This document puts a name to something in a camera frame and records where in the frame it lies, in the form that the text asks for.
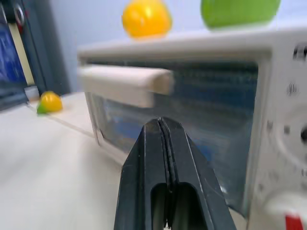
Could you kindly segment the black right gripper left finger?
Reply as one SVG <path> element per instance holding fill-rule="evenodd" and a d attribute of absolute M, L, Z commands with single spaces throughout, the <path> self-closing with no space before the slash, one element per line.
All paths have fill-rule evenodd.
<path fill-rule="evenodd" d="M 114 230 L 164 230 L 171 226 L 168 119 L 146 123 L 121 170 Z"/>

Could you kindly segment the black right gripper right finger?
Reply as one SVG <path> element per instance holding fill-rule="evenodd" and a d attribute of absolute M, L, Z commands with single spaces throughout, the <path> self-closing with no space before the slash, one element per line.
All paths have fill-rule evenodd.
<path fill-rule="evenodd" d="M 159 119 L 173 179 L 172 230 L 237 230 L 214 170 L 183 126 Z"/>

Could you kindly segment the white toaster oven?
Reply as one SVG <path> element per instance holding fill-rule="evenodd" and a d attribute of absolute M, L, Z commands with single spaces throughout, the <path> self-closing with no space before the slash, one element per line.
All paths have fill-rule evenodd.
<path fill-rule="evenodd" d="M 180 123 L 237 230 L 307 230 L 307 25 L 93 44 L 78 52 L 95 139 L 123 166 Z"/>

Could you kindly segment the small yellow toy fruit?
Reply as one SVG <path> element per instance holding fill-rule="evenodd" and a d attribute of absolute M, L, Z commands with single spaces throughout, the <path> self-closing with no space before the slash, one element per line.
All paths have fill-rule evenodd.
<path fill-rule="evenodd" d="M 61 97 L 53 91 L 44 92 L 39 100 L 37 114 L 48 114 L 59 112 L 63 109 Z"/>

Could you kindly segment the yellow toy bell pepper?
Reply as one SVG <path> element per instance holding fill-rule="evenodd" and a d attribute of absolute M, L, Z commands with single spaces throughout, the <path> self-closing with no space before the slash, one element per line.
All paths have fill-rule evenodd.
<path fill-rule="evenodd" d="M 131 0 L 123 10 L 122 25 L 133 39 L 165 36 L 172 28 L 172 17 L 162 0 Z"/>

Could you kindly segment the dark grey cabinet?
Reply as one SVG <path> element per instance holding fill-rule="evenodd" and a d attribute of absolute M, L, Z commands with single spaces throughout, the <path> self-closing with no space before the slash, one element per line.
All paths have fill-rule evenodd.
<path fill-rule="evenodd" d="M 0 81 L 0 111 L 29 101 L 26 88 L 71 92 L 49 1 L 0 0 L 0 23 L 9 27 L 26 78 L 26 84 Z"/>

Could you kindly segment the green toy bell pepper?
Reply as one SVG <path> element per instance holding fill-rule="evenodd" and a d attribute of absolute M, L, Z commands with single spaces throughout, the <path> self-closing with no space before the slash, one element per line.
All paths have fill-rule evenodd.
<path fill-rule="evenodd" d="M 209 28 L 266 23 L 276 15 L 281 0 L 201 0 L 201 17 Z"/>

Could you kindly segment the blue screen panel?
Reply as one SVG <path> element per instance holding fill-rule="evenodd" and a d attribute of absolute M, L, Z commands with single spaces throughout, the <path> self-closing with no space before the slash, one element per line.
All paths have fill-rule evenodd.
<path fill-rule="evenodd" d="M 4 23 L 0 23 L 0 81 L 26 84 L 11 32 Z"/>

